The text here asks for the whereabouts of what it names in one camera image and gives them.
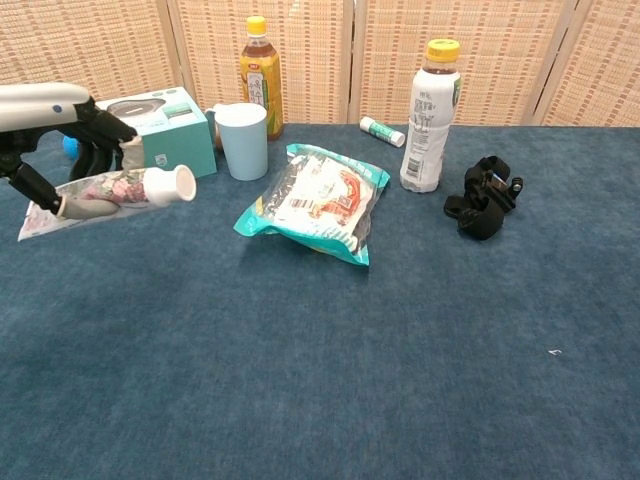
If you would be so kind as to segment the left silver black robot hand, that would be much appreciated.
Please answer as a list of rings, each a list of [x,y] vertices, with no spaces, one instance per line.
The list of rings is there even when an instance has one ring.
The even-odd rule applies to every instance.
[[[79,157],[71,180],[120,168],[121,145],[137,131],[96,106],[89,91],[64,82],[0,85],[0,178],[52,214],[88,220],[115,214],[119,205],[107,200],[73,199],[59,195],[21,155],[34,152],[42,135],[59,131],[78,141]]]

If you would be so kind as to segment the white toothpaste tube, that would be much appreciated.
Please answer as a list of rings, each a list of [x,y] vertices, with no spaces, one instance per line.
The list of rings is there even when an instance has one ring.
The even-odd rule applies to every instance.
[[[196,196],[197,185],[192,171],[178,165],[172,170],[110,171],[68,182],[57,192],[62,207],[56,214],[29,204],[18,234],[20,241],[189,202]]]

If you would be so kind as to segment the teal white product box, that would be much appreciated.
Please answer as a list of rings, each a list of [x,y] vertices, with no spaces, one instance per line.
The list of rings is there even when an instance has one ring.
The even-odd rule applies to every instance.
[[[156,90],[97,105],[138,134],[123,145],[123,168],[190,168],[200,178],[217,171],[208,119],[182,87]]]

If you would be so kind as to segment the white bottle yellow cap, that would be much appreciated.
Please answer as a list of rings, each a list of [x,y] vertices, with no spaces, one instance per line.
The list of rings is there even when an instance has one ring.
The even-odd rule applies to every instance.
[[[416,193],[437,189],[444,150],[460,97],[458,41],[431,39],[424,64],[412,81],[408,132],[400,168],[403,188]]]

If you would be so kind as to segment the woven folding screen panel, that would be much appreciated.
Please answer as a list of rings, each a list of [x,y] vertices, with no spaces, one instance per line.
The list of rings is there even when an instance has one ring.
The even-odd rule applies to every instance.
[[[181,86],[167,0],[0,0],[0,85],[53,81],[98,100]]]
[[[451,38],[461,46],[456,122],[525,123],[579,1],[354,0],[349,120],[405,123],[428,41]]]
[[[640,0],[568,0],[530,120],[640,127]]]
[[[246,19],[262,15],[280,55],[284,119],[348,120],[353,0],[165,0],[182,80],[202,108],[240,101]]]

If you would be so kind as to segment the light blue plastic cup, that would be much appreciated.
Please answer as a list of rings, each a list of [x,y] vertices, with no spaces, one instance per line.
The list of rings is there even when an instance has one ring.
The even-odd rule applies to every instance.
[[[225,156],[230,175],[254,181],[268,171],[267,110],[259,104],[216,104],[204,112],[212,128],[212,140]]]

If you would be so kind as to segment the tea bottle yellow label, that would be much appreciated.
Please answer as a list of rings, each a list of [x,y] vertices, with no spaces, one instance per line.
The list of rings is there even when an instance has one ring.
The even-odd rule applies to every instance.
[[[249,16],[246,29],[248,40],[240,56],[244,100],[266,109],[267,138],[275,140],[284,128],[280,56],[267,38],[263,16]]]

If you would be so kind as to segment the clear teal snack bag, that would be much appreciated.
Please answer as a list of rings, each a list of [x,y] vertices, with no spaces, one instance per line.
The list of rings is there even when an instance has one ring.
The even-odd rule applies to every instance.
[[[371,214],[390,181],[370,163],[311,144],[289,144],[287,163],[238,218],[245,236],[280,234],[342,261],[368,266]]]

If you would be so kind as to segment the white green glue stick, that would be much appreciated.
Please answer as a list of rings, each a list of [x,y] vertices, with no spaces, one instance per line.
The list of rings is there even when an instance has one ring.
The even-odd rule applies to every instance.
[[[405,143],[405,135],[402,132],[378,122],[369,116],[363,116],[360,119],[359,127],[365,133],[396,148],[402,147]]]

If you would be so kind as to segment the blue table mat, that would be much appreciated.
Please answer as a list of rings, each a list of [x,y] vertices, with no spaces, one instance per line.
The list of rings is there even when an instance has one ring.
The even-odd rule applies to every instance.
[[[267,185],[22,242],[0,181],[0,480],[640,480],[640,128],[453,129],[369,267],[238,235]]]

